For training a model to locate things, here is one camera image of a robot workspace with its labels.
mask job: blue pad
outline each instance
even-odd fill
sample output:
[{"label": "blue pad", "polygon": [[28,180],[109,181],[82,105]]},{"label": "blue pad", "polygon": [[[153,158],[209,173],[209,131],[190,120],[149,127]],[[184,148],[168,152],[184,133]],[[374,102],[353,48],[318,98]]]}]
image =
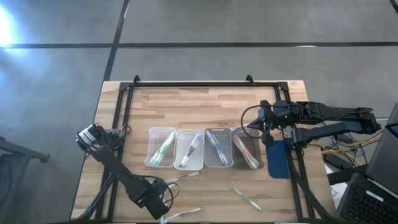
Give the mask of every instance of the blue pad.
[{"label": "blue pad", "polygon": [[274,146],[266,147],[266,151],[269,175],[276,179],[289,179],[285,142],[283,140],[275,140]]}]

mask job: wooden tabletop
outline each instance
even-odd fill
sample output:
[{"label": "wooden tabletop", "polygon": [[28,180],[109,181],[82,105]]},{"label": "wooden tabletop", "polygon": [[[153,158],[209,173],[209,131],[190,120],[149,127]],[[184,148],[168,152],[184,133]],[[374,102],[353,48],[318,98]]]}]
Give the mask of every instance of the wooden tabletop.
[{"label": "wooden tabletop", "polygon": [[[308,101],[303,81],[287,82],[292,101]],[[95,122],[104,128],[111,128],[119,84],[120,82],[104,82],[95,117]],[[154,175],[165,180],[191,172],[174,168],[153,169],[144,165],[149,141],[148,131],[151,127],[202,131],[206,128],[235,128],[239,126],[241,114],[248,106],[257,105],[261,100],[268,100],[271,104],[275,102],[275,92],[271,87],[144,87],[135,88],[133,94],[129,117],[132,133],[126,136],[123,164],[134,174]],[[125,103],[122,104],[121,120],[124,105]],[[244,123],[256,117],[257,110],[250,110]],[[282,139],[279,130],[273,130],[271,134],[275,139]],[[296,221],[290,180],[273,179],[269,175],[265,147],[260,145],[265,163],[262,169],[204,167],[198,176],[178,181],[181,191],[166,217],[203,207],[202,211],[176,219],[175,222]],[[319,148],[306,148],[304,160],[312,192],[326,210],[333,214],[335,208]],[[102,173],[103,166],[92,157],[87,158],[72,218],[82,214],[94,199],[100,189]],[[234,184],[242,193],[265,208],[266,212],[260,213],[248,205],[229,188],[229,184]],[[300,195],[306,214],[303,193]],[[128,199],[124,186],[119,184],[114,221],[154,222],[154,219],[145,208],[140,209],[133,204]]]}]

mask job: clear plastic container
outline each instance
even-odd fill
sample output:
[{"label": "clear plastic container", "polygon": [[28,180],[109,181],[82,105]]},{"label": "clear plastic container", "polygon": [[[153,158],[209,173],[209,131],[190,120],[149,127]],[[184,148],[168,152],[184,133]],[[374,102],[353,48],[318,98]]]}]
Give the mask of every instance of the clear plastic container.
[{"label": "clear plastic container", "polygon": [[148,153],[144,164],[149,167],[172,167],[174,163],[176,138],[177,130],[175,128],[150,128]]},{"label": "clear plastic container", "polygon": [[[209,138],[216,139],[219,145],[217,149]],[[226,168],[234,164],[231,145],[231,130],[229,128],[207,128],[205,130],[205,165],[207,167]]]},{"label": "clear plastic container", "polygon": [[[184,156],[190,149],[195,136],[199,135],[198,146],[190,154],[185,166],[181,167]],[[175,151],[174,168],[178,170],[200,170],[203,168],[203,140],[204,134],[200,130],[177,131],[177,148]]]}]

